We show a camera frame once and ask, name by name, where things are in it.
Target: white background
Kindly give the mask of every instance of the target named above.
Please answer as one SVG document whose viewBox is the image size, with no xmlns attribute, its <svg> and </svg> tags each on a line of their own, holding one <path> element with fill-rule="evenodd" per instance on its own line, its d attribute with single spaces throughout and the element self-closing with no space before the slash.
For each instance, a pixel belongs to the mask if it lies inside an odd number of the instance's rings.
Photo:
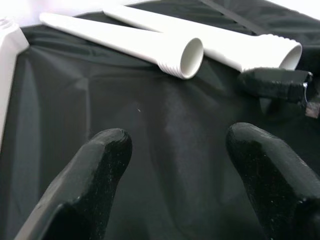
<svg viewBox="0 0 320 240">
<path fill-rule="evenodd" d="M 104 3 L 117 2 L 124 5 L 149 0 L 1 0 L 1 15 L 13 18 L 21 27 L 39 24 L 41 12 L 75 16 L 100 11 Z M 320 20 L 320 0 L 268 0 Z"/>
</svg>

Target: black cloth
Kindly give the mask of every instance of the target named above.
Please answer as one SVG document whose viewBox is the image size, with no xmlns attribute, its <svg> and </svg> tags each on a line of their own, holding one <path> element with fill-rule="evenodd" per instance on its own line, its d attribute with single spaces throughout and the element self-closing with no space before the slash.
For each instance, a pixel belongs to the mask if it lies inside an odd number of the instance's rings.
<svg viewBox="0 0 320 240">
<path fill-rule="evenodd" d="M 298 69 L 318 78 L 320 21 L 262 0 L 215 2 L 268 33 L 301 42 Z M 136 7 L 252 33 L 198 0 Z M 102 12 L 81 18 L 125 25 Z M 239 90 L 239 72 L 228 66 L 205 57 L 193 79 L 180 80 L 46 26 L 23 32 L 30 48 L 17 59 L 0 155 L 0 239 L 14 238 L 54 177 L 105 129 L 127 130 L 133 144 L 108 240 L 264 239 L 225 147 L 226 130 L 236 122 L 283 139 L 320 173 L 319 121 L 293 104 L 264 114 L 259 99 Z"/>
</svg>

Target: tube opening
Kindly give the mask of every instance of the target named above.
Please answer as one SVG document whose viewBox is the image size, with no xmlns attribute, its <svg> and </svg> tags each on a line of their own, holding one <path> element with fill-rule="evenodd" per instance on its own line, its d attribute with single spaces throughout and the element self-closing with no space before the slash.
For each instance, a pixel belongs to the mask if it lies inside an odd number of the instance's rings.
<svg viewBox="0 0 320 240">
<path fill-rule="evenodd" d="M 193 38 L 185 47 L 180 61 L 183 78 L 190 79 L 198 72 L 204 57 L 204 48 L 199 38 Z"/>
<path fill-rule="evenodd" d="M 302 46 L 296 45 L 291 51 L 285 56 L 283 61 L 281 62 L 279 68 L 286 70 L 294 70 L 296 69 L 300 57 L 302 54 Z"/>
</svg>

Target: cylindrical tube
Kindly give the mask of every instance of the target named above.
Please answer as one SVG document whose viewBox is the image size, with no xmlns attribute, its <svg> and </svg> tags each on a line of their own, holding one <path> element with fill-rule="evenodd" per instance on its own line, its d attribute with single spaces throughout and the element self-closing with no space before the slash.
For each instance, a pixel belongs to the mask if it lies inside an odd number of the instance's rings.
<svg viewBox="0 0 320 240">
<path fill-rule="evenodd" d="M 45 25 L 157 64 L 181 79 L 192 78 L 202 63 L 204 49 L 195 37 L 175 37 L 132 27 L 63 16 L 40 14 Z"/>
<path fill-rule="evenodd" d="M 300 43 L 272 34 L 250 36 L 120 4 L 108 3 L 103 12 L 138 28 L 197 37 L 208 57 L 240 72 L 254 68 L 294 70 L 302 54 Z"/>
</svg>

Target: white plastic object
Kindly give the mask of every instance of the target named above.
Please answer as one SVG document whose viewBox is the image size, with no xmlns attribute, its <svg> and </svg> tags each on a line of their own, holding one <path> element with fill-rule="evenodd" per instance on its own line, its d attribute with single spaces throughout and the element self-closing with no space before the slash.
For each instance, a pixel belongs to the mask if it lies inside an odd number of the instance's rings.
<svg viewBox="0 0 320 240">
<path fill-rule="evenodd" d="M 240 72 L 259 67 L 294 70 L 302 54 L 299 42 L 272 34 L 250 36 L 114 3 L 106 4 L 103 12 L 138 28 L 195 36 L 204 54 Z"/>
<path fill-rule="evenodd" d="M 177 37 L 104 22 L 41 13 L 40 21 L 52 28 L 157 64 L 170 75 L 192 78 L 202 63 L 200 39 Z"/>
<path fill-rule="evenodd" d="M 5 129 L 11 86 L 18 54 L 26 50 L 29 43 L 11 19 L 0 16 L 0 146 Z"/>
</svg>

